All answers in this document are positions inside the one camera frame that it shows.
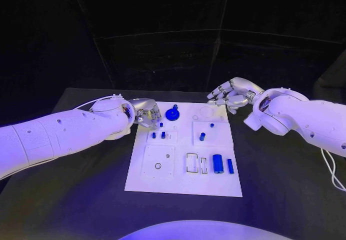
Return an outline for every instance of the blue battery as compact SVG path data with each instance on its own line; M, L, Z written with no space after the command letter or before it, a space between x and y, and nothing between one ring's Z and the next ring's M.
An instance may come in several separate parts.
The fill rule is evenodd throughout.
M205 137L207 137L207 134L202 132L201 137L199 137L199 141L205 141Z
M224 173L224 164L222 164L222 156L219 154L212 155L212 164L214 164L214 173Z
M234 173L235 173L235 170L234 170L232 159L228 159L228 160L227 160L227 164L228 164L230 174L234 174Z

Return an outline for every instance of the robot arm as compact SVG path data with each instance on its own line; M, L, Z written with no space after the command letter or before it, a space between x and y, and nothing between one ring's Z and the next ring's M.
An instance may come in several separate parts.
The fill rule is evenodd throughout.
M120 139L133 123L156 129L162 114L153 99L127 101L114 95L93 102L90 111L77 107L0 128L0 179L104 140Z
M227 105L237 114L240 107L253 104L253 113L244 120L258 130L264 128L277 135L290 130L305 140L346 157L346 106L323 100L309 100L292 89L273 88L264 91L251 81L235 77L208 95L211 105Z

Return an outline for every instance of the black tablecloth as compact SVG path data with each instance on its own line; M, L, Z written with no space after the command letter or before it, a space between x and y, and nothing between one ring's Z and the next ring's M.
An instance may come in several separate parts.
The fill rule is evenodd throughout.
M68 88L54 112L103 96L207 102L207 93ZM320 149L244 124L251 106L228 115L244 197L124 191L137 126L132 134L19 172L0 195L0 239L123 237L155 224L215 220L293 239L346 239L346 193L330 181ZM346 162L335 156L346 183Z

